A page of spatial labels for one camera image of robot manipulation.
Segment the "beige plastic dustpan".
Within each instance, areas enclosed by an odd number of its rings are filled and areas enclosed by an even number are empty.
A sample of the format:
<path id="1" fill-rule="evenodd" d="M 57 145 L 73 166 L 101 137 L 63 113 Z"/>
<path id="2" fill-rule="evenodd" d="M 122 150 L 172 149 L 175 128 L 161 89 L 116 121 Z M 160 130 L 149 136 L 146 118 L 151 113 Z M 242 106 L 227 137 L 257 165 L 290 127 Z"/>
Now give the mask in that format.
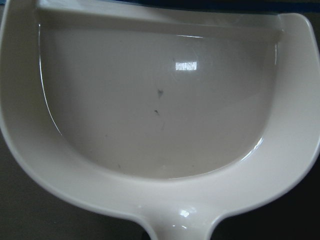
<path id="1" fill-rule="evenodd" d="M 0 128 L 21 168 L 153 240 L 208 240 L 320 152 L 320 57 L 298 13 L 9 0 Z"/>

